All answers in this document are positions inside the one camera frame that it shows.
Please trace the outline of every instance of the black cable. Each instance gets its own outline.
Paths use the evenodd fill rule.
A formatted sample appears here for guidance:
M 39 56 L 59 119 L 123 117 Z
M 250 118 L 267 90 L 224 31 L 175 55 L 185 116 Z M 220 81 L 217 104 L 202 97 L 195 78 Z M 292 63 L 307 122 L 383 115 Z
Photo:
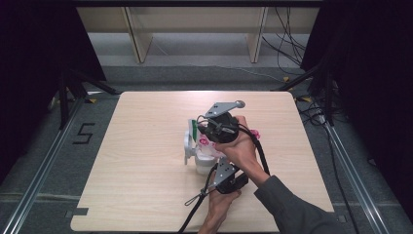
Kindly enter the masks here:
M 298 51 L 298 49 L 297 49 L 297 45 L 295 45 L 295 43 L 298 43 L 297 41 L 295 41 L 295 39 L 292 37 L 292 34 L 291 34 L 291 26 L 290 26 L 290 24 L 289 24 L 289 17 L 290 17 L 290 14 L 291 14 L 291 8 L 287 8 L 287 11 L 286 11 L 286 29 L 287 29 L 287 35 L 288 35 L 288 37 L 289 37 L 289 40 L 291 41 L 291 46 L 292 46 L 292 50 L 293 50 L 293 52 L 294 52 L 294 55 L 297 57 L 297 55 L 298 55 L 298 57 L 301 59 L 301 60 L 303 60 L 303 57 L 301 56 L 301 54 L 300 54 L 300 52 Z
M 251 137 L 252 142 L 255 144 L 255 147 L 258 150 L 259 158 L 261 160 L 262 168 L 264 172 L 270 176 L 270 169 L 268 168 L 267 160 L 265 159 L 264 150 L 262 149 L 261 142 L 257 139 L 257 137 L 244 125 L 239 124 L 243 128 L 239 128 L 241 132 L 246 133 L 249 137 Z
M 282 39 L 282 37 L 281 36 L 279 36 L 279 34 L 276 32 L 275 33 L 280 39 Z M 288 43 L 288 44 L 293 44 L 294 42 L 296 42 L 295 41 L 295 39 L 294 39 L 294 42 L 290 42 L 290 41 L 287 41 L 287 40 L 284 40 L 284 42 L 286 42 L 286 43 Z M 300 50 L 303 50 L 303 51 L 305 51 L 306 50 L 306 48 L 305 47 L 302 47 L 302 46 L 300 46 L 300 45 L 295 45 L 296 47 L 298 47 L 298 49 L 300 49 Z
M 315 114 L 315 115 L 310 115 L 309 113 L 306 113 L 306 112 L 308 112 L 308 111 L 310 111 L 310 110 L 312 110 L 312 109 L 321 109 L 321 110 L 322 110 L 322 107 L 316 107 L 316 106 L 315 106 L 315 107 L 312 107 L 312 106 L 315 106 L 315 103 L 314 103 L 314 102 L 310 105 L 310 107 L 309 107 L 307 110 L 300 110 L 300 109 L 298 108 L 298 106 L 297 106 L 297 108 L 298 108 L 298 110 L 299 110 L 299 113 L 304 114 L 304 115 L 308 116 L 309 119 L 311 119 L 310 122 L 311 122 L 313 125 L 315 125 L 315 126 L 322 126 L 322 127 L 324 128 L 326 134 L 327 134 L 327 140 L 328 140 L 328 146 L 329 146 L 329 149 L 330 149 L 331 162 L 332 162 L 332 164 L 333 164 L 334 176 L 335 176 L 335 179 L 336 179 L 336 181 L 337 181 L 337 185 L 338 185 L 338 187 L 339 187 L 340 193 L 341 193 L 341 195 L 342 195 L 342 197 L 343 197 L 344 204 L 346 205 L 346 209 L 347 209 L 347 211 L 349 212 L 349 216 L 350 216 L 350 219 L 352 220 L 352 223 L 353 223 L 353 227 L 354 227 L 354 229 L 355 229 L 355 232 L 356 232 L 356 234 L 358 234 L 359 231 L 358 231 L 356 219 L 355 219 L 355 217 L 354 217 L 354 215 L 353 215 L 353 212 L 352 212 L 352 210 L 351 210 L 351 208 L 350 208 L 349 201 L 347 200 L 346 194 L 344 193 L 343 186 L 342 186 L 341 181 L 340 181 L 340 178 L 339 178 L 339 176 L 338 176 L 337 165 L 336 165 L 336 161 L 335 161 L 335 157 L 334 157 L 334 156 L 335 156 L 335 155 L 334 155 L 334 147 L 333 147 L 333 144 L 332 144 L 332 142 L 331 142 L 331 135 L 330 135 L 328 129 L 326 128 L 326 126 L 325 126 L 327 122 L 326 122 L 325 120 L 324 120 L 323 122 L 321 122 L 320 120 L 314 118 L 314 117 L 316 117 L 316 116 L 323 116 L 324 114 L 323 114 L 322 112 L 321 112 L 321 113 L 317 113 L 317 114 Z
M 283 71 L 283 72 L 286 73 L 286 74 L 301 75 L 301 74 L 297 74 L 297 73 L 293 73 L 293 72 L 288 72 L 288 71 L 284 70 L 284 69 L 280 66 L 280 51 L 281 51 L 281 48 L 282 48 L 282 43 L 283 43 L 284 41 L 286 42 L 286 40 L 285 40 L 285 35 L 288 35 L 288 30 L 287 30 L 287 28 L 285 27 L 285 25 L 284 25 L 284 23 L 283 23 L 283 20 L 282 20 L 280 14 L 279 14 L 277 8 L 275 8 L 275 9 L 276 9 L 277 16 L 279 17 L 279 20 L 280 20 L 280 22 L 281 22 L 281 24 L 282 24 L 282 28 L 284 29 L 284 34 L 283 34 L 283 36 L 282 36 L 282 38 L 281 38 L 282 41 L 280 42 L 279 48 L 276 49 L 276 51 L 277 51 L 277 65 L 279 66 L 280 70 Z M 296 51 L 294 50 L 295 47 L 293 46 L 294 44 L 293 44 L 292 36 L 288 35 L 288 37 L 289 37 L 289 39 L 290 39 L 290 42 L 291 42 L 291 45 L 292 45 L 292 48 L 293 48 L 294 55 L 297 57 Z M 299 66 L 300 66 L 300 64 L 301 64 L 301 61 L 298 60 L 298 58 L 296 58 L 296 59 L 294 60 L 294 62 L 295 62 L 297 65 L 299 65 Z
M 343 196 L 344 203 L 346 204 L 347 211 L 349 211 L 350 219 L 352 220 L 353 227 L 355 228 L 355 232 L 356 232 L 356 234 L 358 234 L 359 231 L 358 231 L 358 227 L 357 227 L 357 224 L 356 224 L 355 216 L 353 215 L 353 211 L 352 211 L 352 209 L 350 208 L 349 201 L 347 200 L 346 194 L 344 193 L 343 186 L 341 185 L 340 178 L 338 177 L 337 166 L 336 166 L 335 157 L 334 157 L 334 149 L 333 149 L 333 145 L 332 145 L 332 142 L 331 142 L 331 135 L 330 135 L 330 133 L 328 132 L 328 129 L 326 128 L 325 125 L 322 125 L 322 127 L 324 128 L 325 132 L 326 132 L 327 135 L 328 135 L 328 145 L 329 145 L 329 147 L 330 147 L 331 162 L 332 162 L 332 164 L 333 164 L 334 176 L 335 176 L 335 178 L 336 178 L 336 180 L 337 180 L 337 185 L 338 185 L 338 187 L 339 187 L 339 189 L 340 189 L 341 195 Z
M 283 36 L 282 38 L 281 38 L 278 34 L 277 34 L 277 36 L 279 36 L 283 41 L 291 44 L 293 50 L 296 50 L 296 48 L 298 47 L 298 48 L 300 48 L 301 50 L 305 51 L 305 47 L 304 47 L 303 45 L 301 45 L 299 42 L 297 42 L 297 41 L 294 39 L 294 37 L 291 35 L 291 26 L 289 25 L 289 17 L 290 17 L 290 14 L 291 14 L 291 8 L 287 8 L 287 12 L 286 12 L 286 16 L 287 16 L 286 20 L 287 20 L 287 23 L 286 23 L 286 24 L 283 23 L 282 17 L 280 16 L 279 11 L 277 10 L 277 8 L 275 8 L 275 9 L 276 9 L 277 16 L 278 16 L 278 18 L 279 18 L 279 20 L 280 20 L 280 22 L 281 22 L 281 24 L 282 24 L 282 28 L 283 28 L 283 30 L 284 30 L 284 36 Z M 289 42 L 284 39 L 285 34 L 288 36 Z
M 267 41 L 267 39 L 265 39 L 265 37 L 263 36 L 262 39 L 275 51 L 281 53 L 283 56 L 289 58 L 291 61 L 293 61 L 295 64 L 300 65 L 300 61 L 294 57 L 292 57 L 291 55 L 287 54 L 284 51 L 281 51 L 279 49 L 277 49 L 275 46 L 273 46 L 270 42 Z
M 308 122 L 311 122 L 312 125 L 314 125 L 314 126 L 319 126 L 319 125 L 323 124 L 323 123 L 319 124 L 319 123 L 314 122 L 315 121 L 314 117 L 319 116 L 319 115 L 324 115 L 323 107 L 312 107 L 314 105 L 315 104 L 312 103 L 306 110 L 301 110 L 297 106 L 298 113 L 300 115 L 305 115 L 307 117 L 307 119 L 303 120 L 304 125 L 306 125 Z M 309 113 L 306 113 L 306 112 L 310 112 L 311 110 L 319 110 L 319 114 L 315 114 L 315 115 L 311 116 Z M 336 115 L 342 115 L 342 114 L 345 114 L 344 108 L 342 108 L 342 107 L 332 107 L 331 115 L 334 118 L 334 120 L 339 121 L 341 123 L 350 123 L 350 121 L 346 117 L 344 117 L 346 119 L 342 119 L 342 118 L 340 119 L 336 116 Z
M 195 212 L 197 211 L 198 207 L 201 205 L 201 203 L 203 202 L 204 198 L 207 196 L 207 188 L 209 186 L 209 181 L 210 181 L 210 177 L 212 176 L 213 171 L 216 170 L 216 168 L 218 167 L 218 164 L 215 164 L 209 171 L 209 174 L 207 176 L 206 179 L 206 185 L 203 189 L 201 189 L 201 193 L 198 195 L 199 199 L 197 204 L 195 204 L 194 208 L 192 209 L 192 211 L 188 214 L 188 217 L 186 218 L 185 222 L 182 224 L 182 227 L 179 229 L 179 231 L 177 233 L 183 233 L 183 231 L 185 230 L 186 226 L 188 225 L 189 221 L 191 221 L 192 216 L 195 214 Z

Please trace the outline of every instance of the tabletop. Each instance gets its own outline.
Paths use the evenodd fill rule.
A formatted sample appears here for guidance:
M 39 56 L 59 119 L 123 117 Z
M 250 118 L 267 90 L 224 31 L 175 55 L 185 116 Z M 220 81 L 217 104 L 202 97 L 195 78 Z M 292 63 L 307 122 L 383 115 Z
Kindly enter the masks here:
M 242 100 L 233 109 L 261 135 L 267 163 L 297 196 L 333 212 L 318 164 L 294 100 L 285 92 L 125 92 L 121 95 L 74 215 L 76 231 L 176 232 L 192 206 L 184 203 L 204 187 L 194 158 L 184 165 L 188 119 L 215 102 Z M 274 232 L 273 217 L 255 198 L 250 182 L 232 205 L 220 232 Z M 207 199 L 186 231 L 198 231 Z

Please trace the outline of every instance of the wire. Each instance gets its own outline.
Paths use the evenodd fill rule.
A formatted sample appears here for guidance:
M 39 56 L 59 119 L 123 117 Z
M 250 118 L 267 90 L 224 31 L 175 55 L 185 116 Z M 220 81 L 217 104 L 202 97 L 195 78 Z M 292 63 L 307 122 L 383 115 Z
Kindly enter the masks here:
M 297 64 L 297 65 L 300 66 L 303 57 L 302 57 L 300 51 L 298 51 L 298 49 L 300 49 L 300 50 L 302 50 L 302 51 L 305 51 L 305 47 L 304 47 L 303 45 L 301 45 L 300 43 L 298 43 L 298 42 L 293 38 L 293 36 L 291 35 L 291 26 L 290 26 L 290 23 L 289 23 L 290 14 L 291 14 L 291 9 L 290 9 L 290 8 L 286 8 L 286 24 L 284 24 L 284 21 L 282 20 L 282 17 L 280 16 L 280 13 L 279 13 L 278 9 L 275 8 L 275 10 L 276 10 L 277 16 L 278 16 L 278 18 L 279 18 L 279 20 L 280 20 L 280 22 L 281 22 L 281 24 L 282 24 L 282 28 L 283 28 L 283 30 L 284 30 L 284 33 L 283 33 L 283 36 L 282 36 L 282 37 L 279 36 L 278 33 L 276 33 L 276 35 L 277 35 L 278 37 L 280 37 L 280 39 L 282 39 L 282 41 L 280 42 L 279 47 L 278 47 L 278 48 L 275 48 L 275 47 L 274 47 L 273 45 L 271 45 L 265 38 L 263 38 L 263 39 L 264 39 L 265 42 L 267 42 L 267 43 L 270 45 L 271 48 L 273 48 L 274 50 L 277 51 L 277 65 L 279 66 L 279 68 L 280 68 L 284 73 L 291 74 L 291 75 L 301 75 L 301 74 L 297 74 L 297 73 L 288 72 L 288 71 L 284 70 L 284 69 L 280 66 L 280 54 L 286 56 L 288 59 L 292 60 L 295 64 Z M 294 53 L 295 58 L 294 58 L 293 56 L 291 56 L 291 55 L 288 55 L 287 53 L 285 53 L 285 52 L 283 52 L 283 51 L 281 50 L 281 48 L 282 48 L 282 43 L 283 43 L 283 42 L 288 43 L 288 44 L 291 45 L 292 52 Z
M 165 50 L 163 50 L 157 43 L 154 43 L 154 45 L 155 45 L 156 47 L 158 47 L 158 49 L 159 49 L 161 52 L 163 52 L 166 56 L 169 56 L 169 54 L 166 53 Z M 194 64 L 184 64 L 184 65 L 182 65 L 182 66 L 204 67 L 204 66 L 201 66 L 201 65 L 194 65 Z M 275 81 L 278 81 L 278 82 L 280 82 L 280 83 L 285 84 L 285 82 L 284 82 L 282 79 L 279 79 L 279 78 L 277 78 L 277 77 L 274 77 L 274 76 L 271 76 L 271 75 L 268 75 L 268 74 L 263 74 L 263 73 L 257 73 L 257 72 L 249 71 L 249 70 L 246 70 L 246 69 L 240 68 L 240 67 L 235 67 L 235 66 L 220 66 L 220 65 L 213 65 L 212 67 L 219 67 L 219 68 L 225 68 L 225 69 L 240 70 L 240 71 L 243 71 L 243 72 L 252 74 L 252 75 L 269 77 L 269 78 L 271 78 L 271 79 L 274 79 Z M 294 74 L 294 73 L 290 73 L 290 72 L 284 71 L 282 68 L 281 68 L 281 70 L 282 70 L 284 73 L 287 73 L 287 74 L 300 75 L 300 74 Z
M 209 174 L 207 176 L 206 179 L 206 185 L 203 189 L 201 189 L 201 193 L 198 195 L 199 199 L 197 204 L 195 204 L 194 208 L 192 209 L 192 211 L 188 214 L 188 217 L 186 218 L 185 222 L 182 224 L 181 228 L 179 229 L 179 231 L 177 233 L 183 233 L 183 231 L 185 230 L 186 226 L 188 225 L 189 221 L 191 221 L 192 216 L 195 214 L 195 212 L 197 211 L 198 207 L 201 205 L 201 203 L 203 202 L 204 198 L 207 196 L 207 188 L 209 186 L 209 181 L 210 181 L 210 177 L 212 176 L 213 171 L 216 170 L 216 168 L 218 167 L 218 164 L 215 164 L 209 171 Z
M 354 215 L 353 215 L 353 211 L 352 211 L 352 209 L 350 208 L 349 201 L 347 200 L 346 194 L 344 193 L 343 186 L 342 186 L 341 181 L 340 181 L 340 178 L 339 178 L 339 176 L 338 176 L 337 165 L 336 165 L 335 154 L 334 154 L 334 147 L 333 147 L 333 144 L 332 144 L 332 137 L 331 137 L 328 129 L 327 129 L 326 126 L 325 126 L 325 125 L 327 124 L 327 122 L 326 122 L 325 118 L 323 117 L 323 116 L 324 116 L 324 113 L 323 113 L 323 111 L 322 111 L 323 108 L 322 108 L 322 107 L 317 107 L 317 106 L 316 106 L 316 103 L 313 102 L 313 103 L 309 106 L 309 108 L 306 109 L 306 110 L 300 110 L 300 109 L 298 108 L 298 106 L 297 106 L 297 109 L 298 109 L 298 111 L 299 111 L 300 114 L 304 114 L 304 115 L 306 115 L 306 116 L 308 117 L 308 119 L 306 119 L 305 121 L 303 121 L 303 123 L 304 123 L 304 122 L 306 122 L 306 123 L 307 123 L 307 122 L 311 122 L 314 126 L 322 126 L 323 129 L 325 130 L 326 134 L 327 134 L 327 140 L 328 140 L 328 146 L 329 146 L 329 149 L 330 149 L 331 163 L 332 163 L 332 165 L 333 165 L 334 176 L 335 176 L 335 179 L 336 179 L 336 181 L 337 181 L 337 185 L 338 185 L 338 187 L 339 187 L 340 193 L 341 193 L 341 195 L 342 195 L 342 197 L 343 197 L 344 203 L 345 203 L 345 205 L 346 205 L 346 209 L 347 209 L 347 211 L 349 212 L 349 216 L 350 216 L 350 219 L 352 220 L 352 223 L 353 223 L 353 227 L 354 227 L 354 229 L 355 229 L 355 232 L 358 234 L 359 231 L 358 231 L 358 227 L 357 227 L 357 223 L 356 223 L 355 217 L 354 217 Z M 311 110 L 318 110 L 318 113 L 316 113 L 316 114 L 314 114 L 314 115 L 310 115 L 308 112 L 310 112 Z M 320 121 L 319 119 L 316 119 L 315 117 L 317 117 L 317 116 L 320 117 L 320 118 L 322 118 L 323 121 Z
M 264 150 L 262 149 L 262 145 L 261 142 L 257 139 L 257 137 L 249 130 L 249 128 L 247 128 L 246 126 L 242 125 L 242 124 L 238 124 L 239 126 L 241 126 L 242 128 L 239 128 L 239 130 L 241 132 L 246 133 L 249 137 L 251 137 L 252 142 L 255 144 L 257 150 L 258 150 L 258 154 L 261 160 L 261 164 L 262 164 L 262 168 L 264 169 L 264 172 L 270 176 L 270 169 L 268 168 L 268 164 L 267 164 L 267 160 L 265 159 L 265 154 L 264 154 Z

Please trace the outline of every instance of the finger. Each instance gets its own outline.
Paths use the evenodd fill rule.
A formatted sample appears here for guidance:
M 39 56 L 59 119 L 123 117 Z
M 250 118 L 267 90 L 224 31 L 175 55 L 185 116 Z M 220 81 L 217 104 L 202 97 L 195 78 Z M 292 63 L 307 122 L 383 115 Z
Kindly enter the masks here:
M 234 116 L 234 117 L 238 120 L 238 122 L 239 122 L 240 124 L 248 127 L 248 125 L 246 124 L 245 116 L 243 116 L 243 115 L 236 115 L 236 116 Z
M 218 143 L 218 142 L 217 142 L 217 143 L 215 144 L 215 149 L 216 149 L 217 151 L 220 151 L 220 152 L 225 153 L 225 148 L 235 146 L 235 145 L 238 143 L 238 141 L 240 141 L 240 137 L 241 137 L 242 135 L 244 135 L 244 133 L 243 133 L 243 132 L 239 132 L 237 138 L 236 138 L 235 140 L 229 142 L 229 143 Z
M 241 190 L 238 189 L 237 191 L 234 191 L 234 192 L 228 194 L 228 198 L 232 202 L 232 201 L 236 200 L 237 198 L 239 198 L 241 196 L 241 194 L 242 194 Z
M 212 174 L 210 175 L 209 183 L 211 183 L 215 179 L 216 171 L 213 171 Z M 215 187 L 209 187 L 208 191 L 212 192 L 215 189 Z

